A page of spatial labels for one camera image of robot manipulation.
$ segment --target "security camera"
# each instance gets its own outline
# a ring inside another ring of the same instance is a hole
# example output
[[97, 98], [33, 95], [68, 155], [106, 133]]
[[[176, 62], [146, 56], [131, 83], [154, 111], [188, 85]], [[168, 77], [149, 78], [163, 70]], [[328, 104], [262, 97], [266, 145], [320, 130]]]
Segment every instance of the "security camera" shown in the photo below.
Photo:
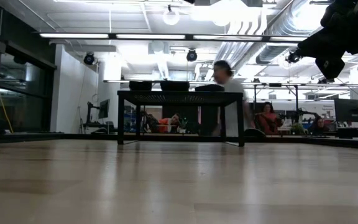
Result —
[[96, 64], [96, 62], [97, 62], [97, 59], [94, 57], [93, 52], [86, 53], [85, 58], [84, 58], [84, 63], [86, 65], [94, 65], [94, 64]]
[[187, 53], [186, 59], [188, 62], [194, 62], [197, 60], [197, 53], [195, 49], [190, 49]]

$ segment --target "ceiling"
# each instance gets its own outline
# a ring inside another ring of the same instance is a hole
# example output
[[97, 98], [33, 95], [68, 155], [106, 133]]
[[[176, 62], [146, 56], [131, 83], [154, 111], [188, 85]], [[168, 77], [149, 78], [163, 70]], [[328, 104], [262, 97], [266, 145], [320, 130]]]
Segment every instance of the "ceiling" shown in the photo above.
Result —
[[[269, 23], [289, 1], [277, 0], [275, 7], [265, 8], [266, 22]], [[167, 10], [165, 4], [88, 4], [78, 1], [0, 0], [0, 5], [40, 32], [227, 34], [231, 28], [230, 25], [217, 26], [213, 21], [194, 20], [194, 10], [197, 7], [181, 1], [172, 3], [174, 10], [180, 12], [180, 20], [173, 26], [166, 24], [163, 20], [163, 13]], [[76, 50], [79, 57], [85, 54], [81, 51], [81, 47], [115, 45], [122, 56], [122, 72], [125, 75], [150, 75], [159, 68], [155, 55], [149, 54], [150, 41], [72, 40], [63, 43], [67, 49], [77, 49], [76, 46], [80, 46], [80, 50]], [[165, 41], [165, 43], [169, 48], [165, 57], [167, 68], [190, 72], [195, 71], [197, 63], [213, 62], [222, 46], [221, 42]], [[189, 48], [196, 49], [198, 61], [191, 63], [186, 61], [186, 51]], [[105, 54], [107, 53], [96, 55], [103, 58]], [[291, 66], [284, 65], [282, 58], [275, 58], [269, 65], [254, 65], [255, 62], [246, 61], [238, 67], [236, 78], [251, 80], [256, 76], [263, 82], [317, 82], [320, 71], [314, 65], [313, 58], [304, 58], [300, 63]], [[357, 59], [358, 55], [346, 56], [346, 61]], [[347, 63], [341, 77], [347, 78], [348, 68], [355, 65], [357, 63]]]

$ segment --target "black table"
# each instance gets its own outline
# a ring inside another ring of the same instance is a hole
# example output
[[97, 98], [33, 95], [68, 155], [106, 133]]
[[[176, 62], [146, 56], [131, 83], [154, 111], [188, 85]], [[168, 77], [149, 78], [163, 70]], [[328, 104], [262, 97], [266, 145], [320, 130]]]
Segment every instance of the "black table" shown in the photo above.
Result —
[[221, 139], [226, 141], [224, 108], [237, 103], [238, 142], [244, 146], [244, 115], [242, 93], [192, 91], [118, 91], [118, 144], [124, 144], [124, 101], [136, 106], [136, 137], [140, 138], [142, 106], [218, 106], [221, 109]]

